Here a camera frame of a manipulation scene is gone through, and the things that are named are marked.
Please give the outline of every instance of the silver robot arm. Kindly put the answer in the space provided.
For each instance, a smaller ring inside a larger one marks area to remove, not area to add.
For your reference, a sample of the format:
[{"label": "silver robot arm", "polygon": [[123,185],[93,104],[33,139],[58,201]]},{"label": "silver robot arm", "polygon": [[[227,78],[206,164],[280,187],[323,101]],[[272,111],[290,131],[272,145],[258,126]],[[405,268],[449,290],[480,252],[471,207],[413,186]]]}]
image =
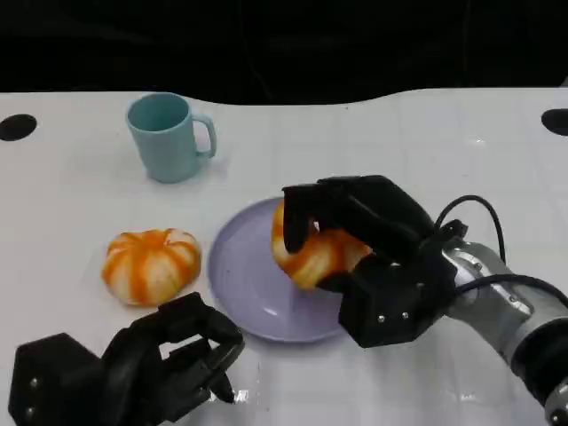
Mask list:
[{"label": "silver robot arm", "polygon": [[[443,257],[455,286],[512,271],[483,244],[449,241]],[[568,308],[538,288],[502,282],[471,290],[446,313],[473,327],[544,406],[554,426],[568,424]]]}]

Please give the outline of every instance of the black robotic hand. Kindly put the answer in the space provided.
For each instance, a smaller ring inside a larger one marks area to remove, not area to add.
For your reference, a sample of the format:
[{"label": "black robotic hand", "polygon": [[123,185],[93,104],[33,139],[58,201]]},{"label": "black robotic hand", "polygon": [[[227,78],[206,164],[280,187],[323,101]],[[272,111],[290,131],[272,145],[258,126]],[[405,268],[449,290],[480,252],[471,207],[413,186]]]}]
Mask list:
[{"label": "black robotic hand", "polygon": [[343,293],[339,322],[362,347],[414,340],[443,312],[454,290],[455,270],[440,259],[440,246],[461,223],[440,232],[424,209],[383,176],[332,177],[284,188],[284,242],[297,252],[310,220],[320,229],[343,228],[373,254],[351,273],[318,287]]},{"label": "black robotic hand", "polygon": [[[162,359],[160,345],[201,338]],[[209,340],[218,343],[212,348]],[[240,330],[192,293],[118,332],[99,359],[69,335],[16,351],[9,411],[18,425],[149,426],[174,422],[211,393],[233,403],[225,371]]]}]

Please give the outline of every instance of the mug handle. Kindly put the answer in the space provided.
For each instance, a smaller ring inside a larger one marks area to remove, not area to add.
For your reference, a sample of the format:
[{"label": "mug handle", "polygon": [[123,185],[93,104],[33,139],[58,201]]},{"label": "mug handle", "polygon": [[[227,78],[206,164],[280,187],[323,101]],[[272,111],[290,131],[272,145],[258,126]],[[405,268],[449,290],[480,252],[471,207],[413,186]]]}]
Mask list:
[{"label": "mug handle", "polygon": [[208,151],[200,152],[197,154],[199,156],[211,158],[217,153],[217,134],[215,133],[215,126],[209,117],[203,114],[193,114],[193,120],[195,122],[202,122],[207,127],[207,132],[209,134],[209,141],[211,144],[211,149]]}]

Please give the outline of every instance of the toy pumpkin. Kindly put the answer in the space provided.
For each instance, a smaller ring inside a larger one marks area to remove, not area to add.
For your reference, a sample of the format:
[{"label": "toy pumpkin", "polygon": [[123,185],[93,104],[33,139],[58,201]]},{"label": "toy pumpkin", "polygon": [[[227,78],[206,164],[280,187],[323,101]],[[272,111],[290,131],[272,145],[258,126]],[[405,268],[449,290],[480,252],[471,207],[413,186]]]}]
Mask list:
[{"label": "toy pumpkin", "polygon": [[310,223],[308,239],[295,254],[284,246],[284,201],[272,223],[272,256],[278,266],[301,289],[313,289],[332,273],[352,271],[359,260],[371,253],[363,242],[341,229],[318,231]]},{"label": "toy pumpkin", "polygon": [[108,246],[101,277],[125,304],[156,306],[197,278],[201,249],[190,233],[121,233]]}]

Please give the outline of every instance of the black circle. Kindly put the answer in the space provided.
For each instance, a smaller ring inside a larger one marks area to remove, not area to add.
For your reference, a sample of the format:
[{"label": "black circle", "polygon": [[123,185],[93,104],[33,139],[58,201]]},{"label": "black circle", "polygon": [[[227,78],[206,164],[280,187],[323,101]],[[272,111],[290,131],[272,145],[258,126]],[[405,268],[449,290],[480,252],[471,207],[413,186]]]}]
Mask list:
[{"label": "black circle", "polygon": [[16,114],[0,122],[0,139],[6,142],[20,140],[37,127],[37,120],[29,114]]},{"label": "black circle", "polygon": [[544,127],[560,136],[568,136],[568,109],[549,109],[540,118]]}]

